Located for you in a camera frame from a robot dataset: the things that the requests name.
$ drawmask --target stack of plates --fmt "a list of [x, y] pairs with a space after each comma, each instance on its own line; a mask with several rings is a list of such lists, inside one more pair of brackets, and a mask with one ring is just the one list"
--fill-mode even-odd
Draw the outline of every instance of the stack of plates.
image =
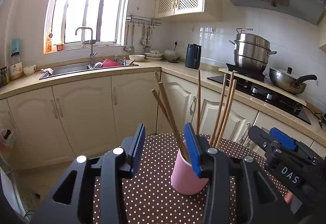
[[162, 59], [163, 53], [159, 50], [151, 50], [150, 53], [145, 53], [148, 60], [158, 61]]

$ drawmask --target window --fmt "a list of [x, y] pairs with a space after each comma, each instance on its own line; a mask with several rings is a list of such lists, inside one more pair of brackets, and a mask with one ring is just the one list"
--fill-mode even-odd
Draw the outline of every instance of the window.
[[50, 0], [45, 35], [52, 32], [52, 45], [64, 43], [65, 49], [80, 47], [91, 39], [90, 30], [75, 31], [80, 26], [93, 29], [93, 39], [105, 45], [121, 45], [127, 0]]

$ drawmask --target utensil rack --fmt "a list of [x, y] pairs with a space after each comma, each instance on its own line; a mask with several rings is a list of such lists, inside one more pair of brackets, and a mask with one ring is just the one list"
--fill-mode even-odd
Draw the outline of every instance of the utensil rack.
[[135, 24], [138, 24], [138, 26], [140, 26], [141, 24], [150, 25], [153, 27], [162, 25], [160, 20], [142, 17], [142, 16], [131, 15], [131, 14], [127, 14], [126, 22], [135, 23]]

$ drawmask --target faucet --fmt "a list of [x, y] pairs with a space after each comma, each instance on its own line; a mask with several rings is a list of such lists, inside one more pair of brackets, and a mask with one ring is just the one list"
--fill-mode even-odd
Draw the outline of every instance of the faucet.
[[90, 27], [84, 27], [84, 26], [82, 26], [82, 27], [78, 27], [78, 28], [76, 29], [75, 35], [77, 35], [77, 31], [78, 31], [79, 29], [82, 29], [82, 30], [89, 29], [89, 30], [91, 30], [91, 40], [90, 40], [90, 42], [91, 42], [91, 53], [89, 54], [89, 58], [90, 58], [90, 65], [91, 65], [92, 67], [94, 67], [94, 64], [95, 64], [95, 62], [94, 62], [94, 57], [96, 56], [97, 52], [95, 52], [95, 54], [94, 54], [93, 44], [96, 43], [96, 41], [93, 40], [93, 29], [90, 28]]

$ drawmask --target pink cup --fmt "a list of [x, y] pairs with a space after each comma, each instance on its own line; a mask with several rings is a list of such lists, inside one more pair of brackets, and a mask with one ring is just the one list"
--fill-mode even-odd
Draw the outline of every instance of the pink cup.
[[171, 185], [179, 193], [193, 195], [200, 192], [208, 182], [208, 178], [198, 178], [191, 164], [182, 157], [180, 150], [171, 175]]

